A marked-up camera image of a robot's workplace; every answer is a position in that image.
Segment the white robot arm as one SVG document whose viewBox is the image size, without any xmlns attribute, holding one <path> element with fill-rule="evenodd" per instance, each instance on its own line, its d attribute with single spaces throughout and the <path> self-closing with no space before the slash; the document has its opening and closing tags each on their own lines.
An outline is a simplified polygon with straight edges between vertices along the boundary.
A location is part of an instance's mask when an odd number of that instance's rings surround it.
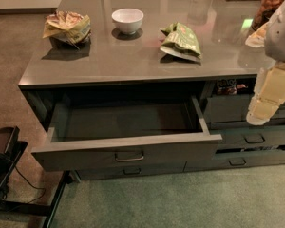
<svg viewBox="0 0 285 228">
<path fill-rule="evenodd" d="M 256 77 L 255 95 L 246 115 L 251 125 L 269 122 L 285 103 L 285 0 L 267 23 L 264 50 L 275 63 L 262 68 Z"/>
</svg>

